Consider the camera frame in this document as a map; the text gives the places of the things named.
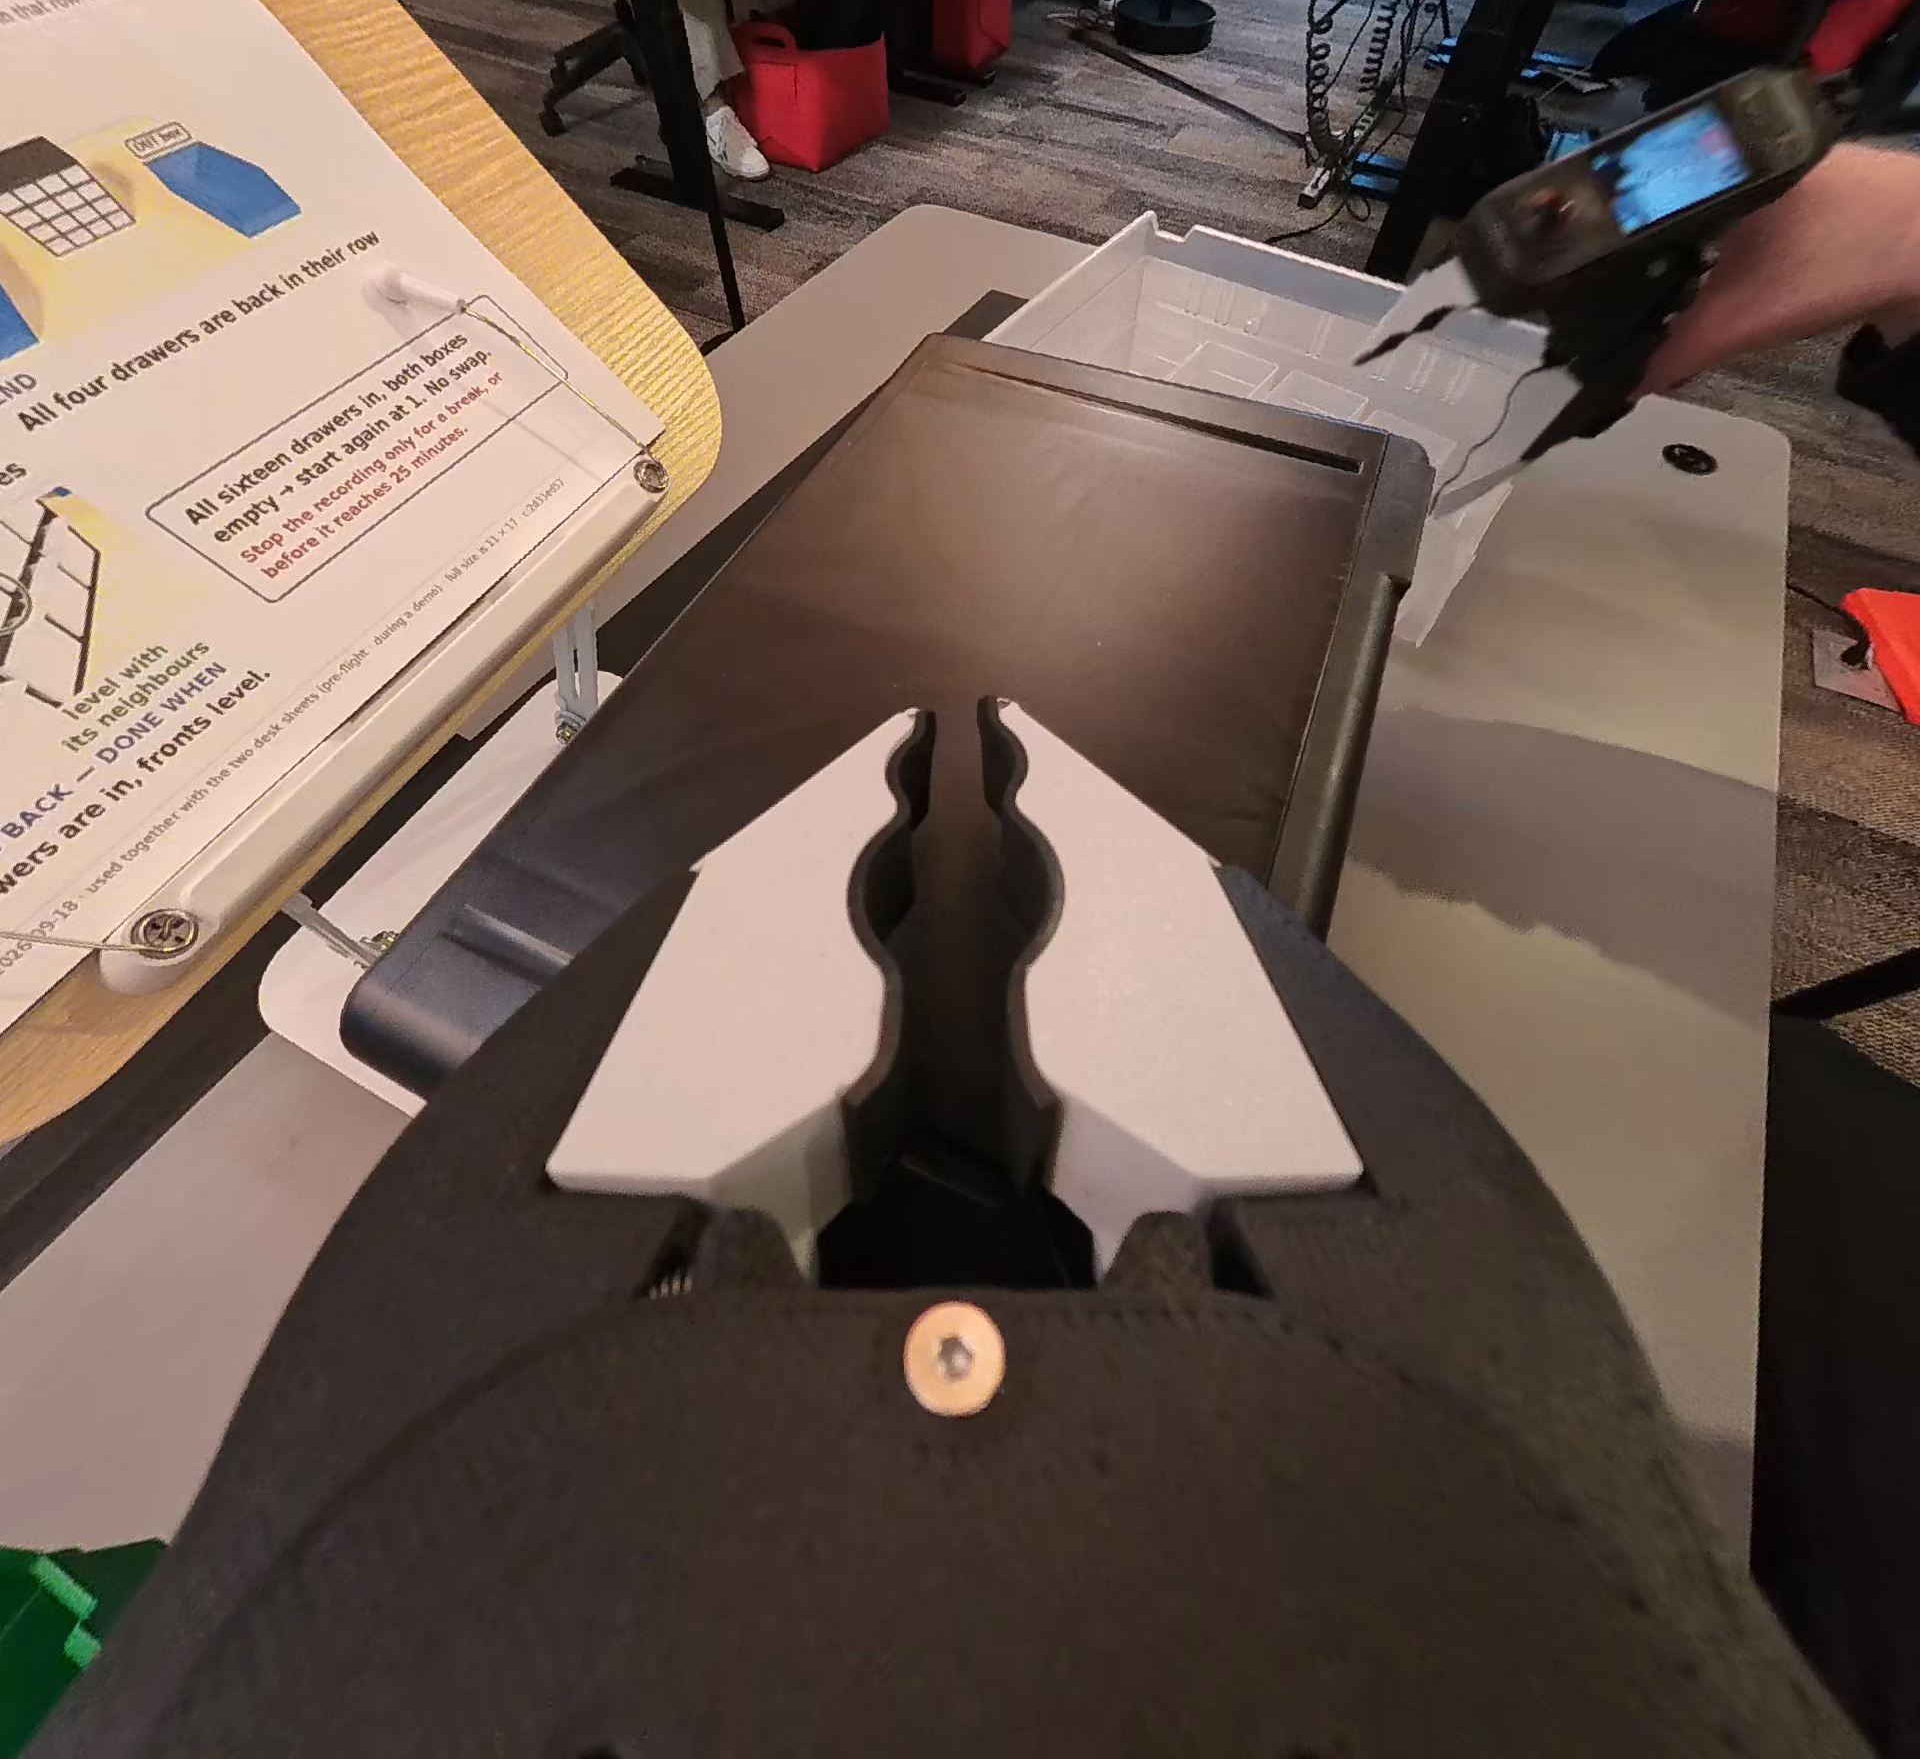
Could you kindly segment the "printed instruction sheet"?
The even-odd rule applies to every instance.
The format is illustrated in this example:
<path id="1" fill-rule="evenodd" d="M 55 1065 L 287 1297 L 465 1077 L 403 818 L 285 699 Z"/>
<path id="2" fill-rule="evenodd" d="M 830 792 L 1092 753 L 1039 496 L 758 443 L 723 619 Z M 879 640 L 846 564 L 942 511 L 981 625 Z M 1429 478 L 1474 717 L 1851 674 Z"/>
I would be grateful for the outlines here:
<path id="1" fill-rule="evenodd" d="M 2 12 L 14 1026 L 661 421 L 260 0 Z"/>

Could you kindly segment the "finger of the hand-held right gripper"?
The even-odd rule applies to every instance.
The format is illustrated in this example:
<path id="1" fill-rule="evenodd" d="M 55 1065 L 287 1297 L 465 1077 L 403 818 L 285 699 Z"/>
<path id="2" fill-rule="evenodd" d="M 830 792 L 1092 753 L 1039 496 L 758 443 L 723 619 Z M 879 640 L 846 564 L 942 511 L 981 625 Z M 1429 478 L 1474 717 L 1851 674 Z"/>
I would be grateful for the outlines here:
<path id="1" fill-rule="evenodd" d="M 1434 503 L 1475 503 L 1557 446 L 1614 427 L 1632 406 L 1632 379 L 1581 381 L 1570 368 L 1541 366 L 1515 381 L 1497 427 L 1436 487 Z"/>
<path id="2" fill-rule="evenodd" d="M 1417 340 L 1488 366 L 1554 366 L 1554 349 L 1536 305 L 1501 303 L 1471 283 L 1462 263 L 1440 263 L 1407 283 L 1366 335 L 1354 366 L 1369 366 Z"/>

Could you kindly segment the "green plastic box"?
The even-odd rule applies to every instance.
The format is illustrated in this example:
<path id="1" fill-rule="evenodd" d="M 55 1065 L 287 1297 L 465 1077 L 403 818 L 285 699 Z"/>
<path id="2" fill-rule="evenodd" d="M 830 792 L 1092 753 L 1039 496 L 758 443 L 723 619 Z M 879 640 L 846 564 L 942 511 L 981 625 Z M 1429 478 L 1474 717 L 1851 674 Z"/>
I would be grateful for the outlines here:
<path id="1" fill-rule="evenodd" d="M 2 1755 L 32 1740 L 163 1557 L 163 1539 L 2 1547 Z"/>

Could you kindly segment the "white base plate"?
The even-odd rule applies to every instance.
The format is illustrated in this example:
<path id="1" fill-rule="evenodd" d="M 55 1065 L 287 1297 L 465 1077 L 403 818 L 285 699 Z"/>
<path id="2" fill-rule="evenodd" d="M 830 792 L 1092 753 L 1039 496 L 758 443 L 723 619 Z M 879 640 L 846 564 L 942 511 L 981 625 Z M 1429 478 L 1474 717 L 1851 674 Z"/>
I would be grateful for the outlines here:
<path id="1" fill-rule="evenodd" d="M 318 915 L 361 944 L 405 929 L 561 748 L 556 694 L 540 685 L 323 901 Z M 356 978 L 355 961 L 301 926 L 266 967 L 255 997 L 260 1017 L 283 1040 L 413 1115 L 420 1095 L 356 1058 L 343 1040 L 343 1013 Z"/>

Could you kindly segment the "person's right hand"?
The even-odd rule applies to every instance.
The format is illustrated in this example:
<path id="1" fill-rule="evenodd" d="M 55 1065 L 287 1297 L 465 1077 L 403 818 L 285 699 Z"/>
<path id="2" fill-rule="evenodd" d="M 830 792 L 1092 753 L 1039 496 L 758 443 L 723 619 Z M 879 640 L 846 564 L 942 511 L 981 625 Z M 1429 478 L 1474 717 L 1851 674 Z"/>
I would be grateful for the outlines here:
<path id="1" fill-rule="evenodd" d="M 1867 155 L 1855 144 L 1837 145 L 1801 184 L 1731 230 L 1691 306 L 1655 349 L 1639 398 L 1858 318 L 1864 268 L 1854 263 L 1851 232 L 1855 175 Z"/>

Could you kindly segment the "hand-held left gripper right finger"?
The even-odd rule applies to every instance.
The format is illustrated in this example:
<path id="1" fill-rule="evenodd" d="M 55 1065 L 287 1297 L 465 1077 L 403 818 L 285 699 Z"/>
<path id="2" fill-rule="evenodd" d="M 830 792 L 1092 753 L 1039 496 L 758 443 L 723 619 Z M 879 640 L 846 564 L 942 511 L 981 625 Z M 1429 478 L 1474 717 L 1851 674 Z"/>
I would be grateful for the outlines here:
<path id="1" fill-rule="evenodd" d="M 1092 1270 L 1151 1215 L 1357 1186 L 1359 1150 L 1228 869 L 1025 706 L 987 695 L 975 725 L 1020 928 L 1008 1065 Z"/>

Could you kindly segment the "person's right forearm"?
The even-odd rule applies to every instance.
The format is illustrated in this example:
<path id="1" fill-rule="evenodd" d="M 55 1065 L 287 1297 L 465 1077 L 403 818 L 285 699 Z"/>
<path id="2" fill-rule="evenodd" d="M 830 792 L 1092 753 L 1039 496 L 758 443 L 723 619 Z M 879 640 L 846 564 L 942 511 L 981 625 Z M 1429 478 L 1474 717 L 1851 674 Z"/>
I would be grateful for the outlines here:
<path id="1" fill-rule="evenodd" d="M 1854 299 L 1890 347 L 1918 335 L 1918 155 L 1867 144 L 1860 150 L 1860 242 Z"/>

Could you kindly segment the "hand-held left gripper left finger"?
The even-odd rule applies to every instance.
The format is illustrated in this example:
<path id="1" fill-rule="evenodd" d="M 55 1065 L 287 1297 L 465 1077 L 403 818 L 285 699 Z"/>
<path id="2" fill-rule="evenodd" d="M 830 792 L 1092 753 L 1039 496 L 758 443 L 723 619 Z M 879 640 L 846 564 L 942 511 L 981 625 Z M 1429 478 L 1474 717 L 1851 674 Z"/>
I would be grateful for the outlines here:
<path id="1" fill-rule="evenodd" d="M 775 1218 L 803 1269 L 896 1147 L 912 839 L 938 718 L 901 710 L 690 872 L 545 1171 Z"/>

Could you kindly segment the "white metal bracket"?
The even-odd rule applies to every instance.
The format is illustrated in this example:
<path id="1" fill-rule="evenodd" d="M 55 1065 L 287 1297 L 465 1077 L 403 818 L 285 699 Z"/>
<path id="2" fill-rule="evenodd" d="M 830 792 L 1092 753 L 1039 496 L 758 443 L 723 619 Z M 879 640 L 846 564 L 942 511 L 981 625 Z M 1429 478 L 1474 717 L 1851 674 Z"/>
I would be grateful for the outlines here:
<path id="1" fill-rule="evenodd" d="M 597 610 L 588 600 L 550 636 L 555 736 L 564 745 L 586 729 L 601 704 Z"/>

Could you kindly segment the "large red bag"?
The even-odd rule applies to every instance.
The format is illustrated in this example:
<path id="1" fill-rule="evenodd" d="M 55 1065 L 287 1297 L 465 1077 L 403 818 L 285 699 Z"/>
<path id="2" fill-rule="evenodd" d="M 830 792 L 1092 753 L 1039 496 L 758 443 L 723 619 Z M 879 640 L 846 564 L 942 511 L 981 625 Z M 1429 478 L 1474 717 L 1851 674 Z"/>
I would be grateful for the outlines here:
<path id="1" fill-rule="evenodd" d="M 806 48 L 775 20 L 731 29 L 739 75 L 731 109 L 765 155 L 820 174 L 891 130 L 885 36 Z"/>

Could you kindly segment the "black drawer cabinet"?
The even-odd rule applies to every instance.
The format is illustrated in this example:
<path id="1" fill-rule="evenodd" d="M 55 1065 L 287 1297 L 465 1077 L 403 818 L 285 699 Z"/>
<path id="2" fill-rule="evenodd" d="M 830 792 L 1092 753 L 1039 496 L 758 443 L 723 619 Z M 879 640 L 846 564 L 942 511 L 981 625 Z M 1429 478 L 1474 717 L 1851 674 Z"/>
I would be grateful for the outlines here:
<path id="1" fill-rule="evenodd" d="M 1434 467 L 1382 427 L 934 335 L 628 608 L 646 650 L 349 993 L 428 1097 L 622 911 L 877 722 L 1047 725 L 1324 934 Z"/>

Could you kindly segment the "wooden board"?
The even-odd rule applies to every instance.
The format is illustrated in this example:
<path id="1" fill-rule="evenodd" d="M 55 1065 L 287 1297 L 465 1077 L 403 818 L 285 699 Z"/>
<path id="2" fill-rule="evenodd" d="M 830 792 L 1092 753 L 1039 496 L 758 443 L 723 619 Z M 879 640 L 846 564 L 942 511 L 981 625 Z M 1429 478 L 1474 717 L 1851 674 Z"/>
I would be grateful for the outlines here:
<path id="1" fill-rule="evenodd" d="M 617 571 L 706 485 L 721 449 L 721 407 L 708 359 L 660 297 L 610 248 L 583 207 L 545 171 L 532 150 L 492 110 L 396 0 L 260 0 L 334 80 L 355 110 L 465 227 L 591 351 L 664 425 L 667 475 L 653 514 L 607 547 L 540 619 L 435 718 L 326 833 L 276 873 L 263 900 L 232 929 L 204 940 L 183 975 L 146 997 L 119 997 L 87 965 L 3 1034 L 2 1140 L 48 1144 L 55 1122 L 74 1115 L 126 1064 L 155 1064 L 194 997 L 235 962 L 274 907 L 416 776 L 454 736 L 474 731 L 513 692 L 529 690 L 564 617 L 602 597 Z"/>

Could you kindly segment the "white sheet holder rail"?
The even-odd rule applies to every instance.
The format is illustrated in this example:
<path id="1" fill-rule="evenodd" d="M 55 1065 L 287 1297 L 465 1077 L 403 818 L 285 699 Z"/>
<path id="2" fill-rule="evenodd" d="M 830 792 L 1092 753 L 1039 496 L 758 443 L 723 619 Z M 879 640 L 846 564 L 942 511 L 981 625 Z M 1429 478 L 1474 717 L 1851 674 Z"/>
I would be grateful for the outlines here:
<path id="1" fill-rule="evenodd" d="M 303 868 L 422 743 L 459 727 L 501 668 L 591 600 L 598 574 L 635 542 L 665 501 L 630 478 L 632 451 L 579 512 L 490 586 L 425 653 L 355 710 L 301 765 L 270 787 L 208 852 L 144 901 L 99 952 L 107 993 L 144 997 L 171 986 L 255 907 L 277 910 Z M 126 928 L 149 907 L 183 907 L 202 921 L 199 944 L 171 962 L 131 954 Z"/>

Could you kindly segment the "white plastic box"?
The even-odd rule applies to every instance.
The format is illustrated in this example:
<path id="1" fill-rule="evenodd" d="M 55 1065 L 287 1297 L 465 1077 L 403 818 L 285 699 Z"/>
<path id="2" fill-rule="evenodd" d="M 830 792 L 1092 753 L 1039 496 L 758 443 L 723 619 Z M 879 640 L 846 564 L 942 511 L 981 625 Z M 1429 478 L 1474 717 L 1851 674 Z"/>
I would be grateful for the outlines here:
<path id="1" fill-rule="evenodd" d="M 1372 427 L 1428 454 L 1434 491 L 1498 423 L 1538 366 L 1488 366 L 1417 340 L 1354 366 L 1402 287 L 1331 260 L 1143 214 L 1047 284 L 987 339 L 1147 379 Z M 1513 481 L 1475 503 L 1434 503 L 1395 636 L 1428 640 Z"/>

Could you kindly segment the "orange red plastic part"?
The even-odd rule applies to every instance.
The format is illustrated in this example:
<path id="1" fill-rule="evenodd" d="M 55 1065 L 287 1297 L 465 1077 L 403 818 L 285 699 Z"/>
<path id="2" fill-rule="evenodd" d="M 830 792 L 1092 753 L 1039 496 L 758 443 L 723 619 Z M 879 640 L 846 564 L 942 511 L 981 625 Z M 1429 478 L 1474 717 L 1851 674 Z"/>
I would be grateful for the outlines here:
<path id="1" fill-rule="evenodd" d="M 1855 586 L 1839 608 L 1855 633 L 1842 650 L 1843 668 L 1876 671 L 1897 710 L 1918 725 L 1918 593 Z"/>

